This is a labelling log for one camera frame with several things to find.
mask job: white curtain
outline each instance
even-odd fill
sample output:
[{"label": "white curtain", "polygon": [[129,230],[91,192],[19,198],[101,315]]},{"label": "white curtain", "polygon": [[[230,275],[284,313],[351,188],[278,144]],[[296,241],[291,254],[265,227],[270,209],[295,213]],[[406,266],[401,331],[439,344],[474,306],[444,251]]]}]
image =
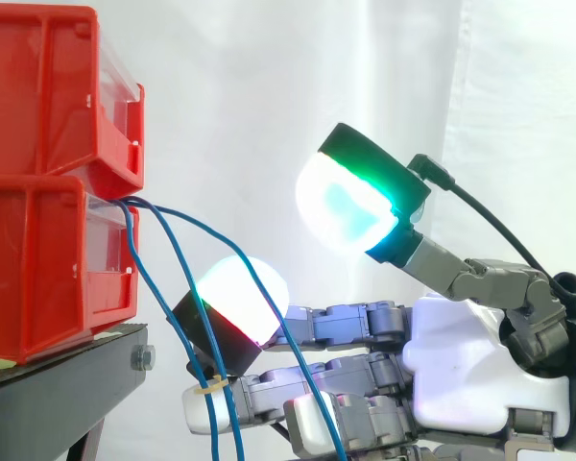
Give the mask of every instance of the white curtain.
[{"label": "white curtain", "polygon": [[[277,269],[292,303],[391,299],[422,288],[366,256],[324,248],[299,217],[295,181],[338,121],[371,136],[404,162],[439,158],[459,29],[460,2],[436,0],[93,1],[105,35],[145,85],[146,185],[155,203],[191,213]],[[176,224],[201,276],[229,250]],[[423,230],[430,229],[430,220]],[[141,253],[169,303],[187,291],[161,228],[142,220]],[[156,367],[107,418],[100,461],[209,459],[191,435],[180,394],[195,383],[179,340],[145,287]],[[329,360],[332,354],[309,354]],[[263,354],[252,370],[295,364]],[[293,458],[268,427],[243,432],[248,459]],[[235,459],[231,435],[222,459]]]},{"label": "white curtain", "polygon": [[[332,254],[299,218],[297,175],[338,121],[403,162],[416,153],[442,160],[550,271],[576,272],[576,1],[89,4],[146,87],[142,195],[203,219],[270,263],[292,303],[409,304],[422,293],[392,267]],[[175,228],[198,277],[228,255],[200,232]],[[430,201],[420,230],[464,257],[517,259],[446,195]],[[177,303],[187,287],[149,216],[141,253]],[[142,284],[139,312],[156,367],[107,417],[98,459],[209,459],[209,439],[188,432],[180,407],[195,383],[185,353]],[[289,353],[268,353],[252,371],[294,363]],[[294,457],[267,427],[243,436],[251,461]],[[221,452],[235,459],[231,435],[221,437]]]}]

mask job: bolt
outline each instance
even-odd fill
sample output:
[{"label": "bolt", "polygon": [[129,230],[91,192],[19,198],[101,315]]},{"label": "bolt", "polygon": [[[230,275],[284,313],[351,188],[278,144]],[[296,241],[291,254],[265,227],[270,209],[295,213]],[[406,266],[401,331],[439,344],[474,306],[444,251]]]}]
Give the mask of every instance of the bolt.
[{"label": "bolt", "polygon": [[156,363],[156,348],[154,346],[139,346],[134,355],[134,369],[139,372],[149,372]]}]

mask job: blue cable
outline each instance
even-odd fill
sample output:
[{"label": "blue cable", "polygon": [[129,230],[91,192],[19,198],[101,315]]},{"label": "blue cable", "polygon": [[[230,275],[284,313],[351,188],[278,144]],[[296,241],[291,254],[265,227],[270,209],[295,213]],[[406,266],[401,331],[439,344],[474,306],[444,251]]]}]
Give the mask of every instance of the blue cable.
[{"label": "blue cable", "polygon": [[[209,344],[211,345],[211,350],[213,352],[213,358],[218,366],[220,377],[221,379],[227,379],[227,369],[224,364],[224,359],[222,358],[222,353],[220,352],[220,347],[218,346],[218,342],[213,332],[213,327],[209,322],[209,317],[207,316],[206,309],[203,306],[203,301],[201,300],[201,296],[199,295],[199,292],[197,290],[196,281],[194,281],[192,271],[190,271],[190,268],[187,262],[185,261],[185,257],[183,256],[183,251],[181,250],[180,243],[177,241],[177,238],[173,233],[173,231],[171,230],[169,223],[167,223],[164,216],[162,216],[162,213],[160,213],[154,205],[150,204],[148,201],[141,199],[139,197],[129,197],[129,200],[130,203],[136,202],[141,206],[149,209],[154,214],[159,223],[162,225],[164,231],[169,237],[171,245],[173,246],[173,250],[175,250],[177,258],[180,261],[181,269],[183,269],[183,273],[185,274],[188,285],[190,286],[190,292],[192,293],[194,302],[197,306],[199,314],[201,315],[204,330],[207,333],[207,338],[209,339]],[[234,443],[237,451],[237,459],[239,461],[245,461],[245,451],[243,448],[243,440],[241,438],[241,428],[239,427],[239,417],[237,415],[234,406],[234,397],[232,396],[232,390],[230,389],[230,386],[224,386],[223,390],[224,390],[224,397],[227,401],[228,414],[230,415],[230,425],[232,427],[232,434],[234,436]]]},{"label": "blue cable", "polygon": [[[138,206],[137,202],[131,202],[132,199],[136,200],[137,198],[136,197],[126,197],[123,199],[123,201],[124,201],[124,203],[128,204],[129,206]],[[163,213],[177,216],[178,218],[183,219],[184,221],[187,221],[188,223],[197,226],[198,228],[207,232],[209,235],[217,238],[218,240],[220,240],[223,243],[225,243],[226,245],[228,245],[241,258],[243,263],[248,268],[248,271],[250,272],[250,275],[252,276],[253,281],[256,283],[258,290],[260,290],[260,293],[262,294],[262,296],[265,298],[265,300],[267,301],[267,303],[269,304],[269,306],[273,310],[274,314],[277,317],[277,320],[279,321],[279,324],[281,325],[281,329],[283,330],[284,336],[286,337],[286,340],[288,341],[288,344],[290,345],[290,349],[292,349],[293,354],[297,358],[297,361],[299,362],[300,369],[301,369],[303,375],[305,376],[305,380],[307,381],[307,384],[309,385],[309,387],[312,391],[312,394],[314,395],[314,398],[316,399],[316,403],[320,407],[320,411],[323,414],[324,422],[326,423],[326,427],[328,428],[331,439],[333,440],[333,445],[335,446],[335,450],[337,451],[337,455],[338,455],[339,459],[341,461],[348,461],[348,457],[346,456],[346,451],[344,450],[344,446],[342,445],[341,437],[339,435],[339,432],[337,431],[337,427],[335,427],[335,423],[333,422],[333,419],[331,418],[330,413],[328,412],[328,408],[326,408],[326,405],[324,404],[323,396],[320,393],[320,389],[318,389],[318,386],[316,385],[316,382],[314,381],[314,378],[312,377],[311,372],[309,371],[309,367],[307,366],[307,362],[305,362],[305,359],[304,359],[302,353],[300,352],[299,346],[295,342],[294,338],[292,337],[292,334],[290,333],[290,330],[286,326],[284,319],[281,315],[281,312],[279,312],[279,309],[276,306],[276,303],[271,298],[271,295],[267,291],[267,288],[265,288],[264,284],[262,283],[262,281],[258,277],[258,274],[254,270],[252,264],[248,260],[248,257],[245,255],[245,253],[243,253],[243,251],[232,240],[228,239],[227,237],[220,234],[216,230],[212,229],[208,225],[202,223],[198,219],[195,219],[191,216],[188,216],[187,214],[184,214],[180,211],[176,211],[174,209],[167,208],[165,206],[157,206],[156,208]]]},{"label": "blue cable", "polygon": [[[198,357],[194,353],[194,349],[192,348],[190,341],[188,341],[188,338],[186,337],[185,333],[183,332],[183,329],[181,328],[180,323],[178,322],[177,318],[175,317],[175,314],[170,309],[170,307],[166,303],[166,301],[164,301],[164,298],[160,294],[160,290],[158,289],[157,285],[154,283],[151,276],[149,275],[149,273],[145,269],[145,265],[143,264],[141,257],[139,256],[138,252],[136,251],[136,248],[134,246],[134,234],[132,231],[131,213],[128,210],[128,208],[124,204],[122,204],[121,202],[113,201],[113,203],[116,206],[119,206],[120,208],[122,208],[122,211],[124,211],[124,215],[126,217],[126,230],[127,230],[127,235],[128,235],[128,248],[131,251],[132,259],[134,259],[134,263],[136,264],[138,272],[141,273],[141,276],[143,277],[143,279],[145,280],[147,285],[150,287],[150,290],[152,290],[152,293],[154,293],[154,296],[156,297],[158,303],[160,304],[160,307],[162,307],[164,314],[166,315],[166,317],[169,320],[169,323],[173,326],[173,328],[175,329],[175,332],[177,333],[177,336],[179,337],[179,339],[181,340],[181,342],[185,346],[185,351],[188,354],[188,358],[190,359],[190,362],[192,362],[192,366],[194,368],[194,373],[196,374],[197,379],[198,379],[201,387],[206,389],[209,386],[207,384],[207,380],[204,378],[204,373],[203,373],[203,368],[201,367],[201,363],[199,362]],[[207,412],[209,414],[209,425],[211,428],[211,457],[212,457],[213,461],[220,461],[218,422],[217,422],[217,418],[215,415],[215,408],[213,406],[213,399],[209,394],[205,394],[204,400],[205,400],[205,403],[207,405]]]}]

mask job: green light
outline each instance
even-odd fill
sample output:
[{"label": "green light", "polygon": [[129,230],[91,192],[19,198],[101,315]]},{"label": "green light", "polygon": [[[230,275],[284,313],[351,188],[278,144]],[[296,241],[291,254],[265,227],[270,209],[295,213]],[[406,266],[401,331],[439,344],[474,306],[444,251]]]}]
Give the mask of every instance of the green light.
[{"label": "green light", "polygon": [[342,253],[371,249],[397,222],[384,195],[320,152],[300,174],[297,204],[307,226]]}]

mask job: red plastic bin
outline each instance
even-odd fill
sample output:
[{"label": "red plastic bin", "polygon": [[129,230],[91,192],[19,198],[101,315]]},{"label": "red plastic bin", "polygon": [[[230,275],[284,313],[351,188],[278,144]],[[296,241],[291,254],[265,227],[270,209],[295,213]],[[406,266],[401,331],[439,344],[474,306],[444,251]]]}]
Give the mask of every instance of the red plastic bin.
[{"label": "red plastic bin", "polygon": [[77,178],[0,176],[0,358],[25,363],[136,314],[125,229]]},{"label": "red plastic bin", "polygon": [[0,175],[69,174],[107,200],[140,190],[143,100],[94,10],[0,4]]}]

